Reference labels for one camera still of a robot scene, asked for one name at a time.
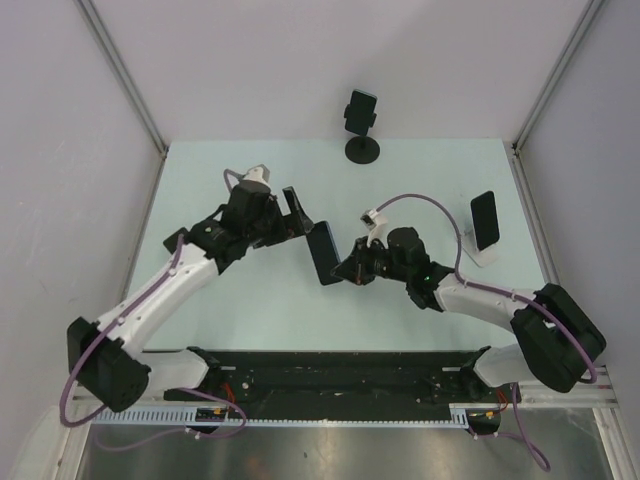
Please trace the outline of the black pole phone stand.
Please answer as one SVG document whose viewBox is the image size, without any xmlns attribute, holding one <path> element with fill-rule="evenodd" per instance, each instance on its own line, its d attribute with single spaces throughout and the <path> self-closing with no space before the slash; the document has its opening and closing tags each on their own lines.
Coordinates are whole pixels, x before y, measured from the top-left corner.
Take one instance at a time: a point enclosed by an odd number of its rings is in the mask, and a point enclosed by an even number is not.
<svg viewBox="0 0 640 480">
<path fill-rule="evenodd" d="M 370 137 L 368 133 L 366 136 L 348 133 L 352 135 L 345 145 L 345 156 L 349 161 L 359 165 L 367 165 L 378 159 L 380 146 L 375 139 Z"/>
</svg>

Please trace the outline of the teal-edged phone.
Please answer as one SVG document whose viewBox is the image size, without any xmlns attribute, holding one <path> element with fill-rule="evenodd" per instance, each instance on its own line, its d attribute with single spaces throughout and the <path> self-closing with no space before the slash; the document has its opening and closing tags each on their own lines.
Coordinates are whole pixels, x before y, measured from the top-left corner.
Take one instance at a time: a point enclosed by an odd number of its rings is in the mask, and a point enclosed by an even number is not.
<svg viewBox="0 0 640 480">
<path fill-rule="evenodd" d="M 376 105 L 375 95 L 358 89 L 353 90 L 350 101 L 345 107 L 345 129 L 353 134 L 366 136 L 377 117 Z"/>
</svg>

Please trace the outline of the white phone stand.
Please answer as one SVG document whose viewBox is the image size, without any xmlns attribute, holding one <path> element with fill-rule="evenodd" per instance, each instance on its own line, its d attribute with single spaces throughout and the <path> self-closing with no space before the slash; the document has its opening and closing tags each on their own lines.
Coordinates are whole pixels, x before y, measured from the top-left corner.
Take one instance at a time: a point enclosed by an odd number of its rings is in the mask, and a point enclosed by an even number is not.
<svg viewBox="0 0 640 480">
<path fill-rule="evenodd" d="M 483 250 L 478 249 L 473 229 L 463 233 L 461 240 L 463 251 L 479 268 L 485 268 L 499 259 L 496 244 L 490 245 Z"/>
</svg>

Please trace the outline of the blue-edged black phone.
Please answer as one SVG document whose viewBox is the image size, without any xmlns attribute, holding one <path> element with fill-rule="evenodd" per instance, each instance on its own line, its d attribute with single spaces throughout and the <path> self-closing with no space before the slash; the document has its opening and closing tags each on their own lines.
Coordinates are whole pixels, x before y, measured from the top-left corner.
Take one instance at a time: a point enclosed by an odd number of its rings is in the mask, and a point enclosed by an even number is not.
<svg viewBox="0 0 640 480">
<path fill-rule="evenodd" d="M 500 240 L 495 193 L 486 191 L 470 202 L 476 248 L 484 251 Z"/>
</svg>

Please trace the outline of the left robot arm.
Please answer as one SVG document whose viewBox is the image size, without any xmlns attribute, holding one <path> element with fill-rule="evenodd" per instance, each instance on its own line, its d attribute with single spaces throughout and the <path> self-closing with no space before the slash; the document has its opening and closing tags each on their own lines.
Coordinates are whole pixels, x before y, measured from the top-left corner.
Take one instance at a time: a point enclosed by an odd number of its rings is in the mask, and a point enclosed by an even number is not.
<svg viewBox="0 0 640 480">
<path fill-rule="evenodd" d="M 146 364 L 142 352 L 187 299 L 249 249 L 277 245 L 312 230 L 314 223 L 295 190 L 287 187 L 283 194 L 287 213 L 266 183 L 241 181 L 212 215 L 172 236 L 170 260 L 136 293 L 93 322 L 76 319 L 67 330 L 72 379 L 113 412 L 128 409 L 149 388 L 187 388 L 199 399 L 214 397 L 221 376 L 204 354 L 185 349 Z"/>
</svg>

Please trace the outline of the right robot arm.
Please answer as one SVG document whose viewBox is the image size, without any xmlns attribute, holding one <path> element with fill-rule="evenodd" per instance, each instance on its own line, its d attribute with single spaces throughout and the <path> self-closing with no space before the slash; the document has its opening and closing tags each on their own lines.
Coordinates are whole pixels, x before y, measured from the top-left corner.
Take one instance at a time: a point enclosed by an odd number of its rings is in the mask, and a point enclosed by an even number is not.
<svg viewBox="0 0 640 480">
<path fill-rule="evenodd" d="M 483 347 L 462 367 L 461 388 L 473 401 L 529 380 L 567 393 L 593 382 L 594 362 L 606 348 L 603 334 L 563 287 L 508 291 L 461 280 L 430 259 L 412 227 L 392 230 L 386 241 L 358 238 L 332 273 L 358 286 L 378 277 L 398 281 L 422 310 L 462 314 L 512 332 L 514 344 Z"/>
</svg>

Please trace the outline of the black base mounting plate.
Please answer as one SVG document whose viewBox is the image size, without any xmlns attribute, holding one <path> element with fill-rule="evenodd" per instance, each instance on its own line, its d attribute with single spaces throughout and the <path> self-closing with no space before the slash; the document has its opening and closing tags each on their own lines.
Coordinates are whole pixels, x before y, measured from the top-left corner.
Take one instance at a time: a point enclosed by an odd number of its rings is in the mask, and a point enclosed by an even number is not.
<svg viewBox="0 0 640 480">
<path fill-rule="evenodd" d="M 473 351 L 267 352 L 211 351 L 211 371 L 189 394 L 232 400 L 251 420 L 420 422 L 447 420 L 450 405 L 497 410 L 511 400 L 509 385 L 471 395 L 461 376 Z"/>
</svg>

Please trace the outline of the left aluminium corner post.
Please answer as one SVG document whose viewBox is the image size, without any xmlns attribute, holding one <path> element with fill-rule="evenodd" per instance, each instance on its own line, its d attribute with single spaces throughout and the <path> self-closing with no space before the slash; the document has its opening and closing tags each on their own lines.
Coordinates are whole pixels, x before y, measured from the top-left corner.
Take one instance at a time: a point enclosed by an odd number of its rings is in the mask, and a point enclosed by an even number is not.
<svg viewBox="0 0 640 480">
<path fill-rule="evenodd" d="M 103 20 L 95 3 L 91 0 L 74 0 L 81 18 L 85 22 L 89 33 L 100 49 L 106 64 L 111 70 L 116 82 L 121 88 L 125 99 L 138 118 L 144 132 L 153 144 L 158 154 L 165 158 L 168 144 L 163 138 L 143 95 L 128 68 L 106 22 Z"/>
</svg>

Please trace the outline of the aluminium corner post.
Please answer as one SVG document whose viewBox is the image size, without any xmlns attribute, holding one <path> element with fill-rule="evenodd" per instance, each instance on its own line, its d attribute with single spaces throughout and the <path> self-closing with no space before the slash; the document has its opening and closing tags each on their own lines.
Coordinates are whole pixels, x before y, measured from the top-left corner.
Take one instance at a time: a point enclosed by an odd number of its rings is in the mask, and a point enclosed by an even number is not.
<svg viewBox="0 0 640 480">
<path fill-rule="evenodd" d="M 581 11 L 564 46 L 556 58 L 541 90 L 529 110 L 525 120 L 511 142 L 511 149 L 519 155 L 526 145 L 532 131 L 538 124 L 561 80 L 564 78 L 575 56 L 582 47 L 598 17 L 609 4 L 607 0 L 589 0 Z"/>
<path fill-rule="evenodd" d="M 111 70 L 116 82 L 121 88 L 125 99 L 138 118 L 144 132 L 153 144 L 158 154 L 165 158 L 168 144 L 163 138 L 143 95 L 128 68 L 106 22 L 103 20 L 95 3 L 91 0 L 74 0 L 81 18 L 85 22 L 89 33 L 100 49 L 106 64 Z"/>
</svg>

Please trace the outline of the right aluminium corner post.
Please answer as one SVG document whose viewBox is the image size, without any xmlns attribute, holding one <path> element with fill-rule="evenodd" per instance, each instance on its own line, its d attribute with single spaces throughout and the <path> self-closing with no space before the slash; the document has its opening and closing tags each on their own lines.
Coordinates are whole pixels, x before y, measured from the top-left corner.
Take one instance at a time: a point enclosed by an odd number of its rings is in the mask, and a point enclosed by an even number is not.
<svg viewBox="0 0 640 480">
<path fill-rule="evenodd" d="M 561 80 L 564 78 L 575 56 L 582 47 L 598 17 L 609 4 L 607 0 L 589 0 L 581 11 L 564 46 L 556 58 L 541 90 L 529 110 L 525 120 L 511 142 L 511 149 L 519 155 L 526 145 L 532 131 L 538 124 Z"/>
</svg>

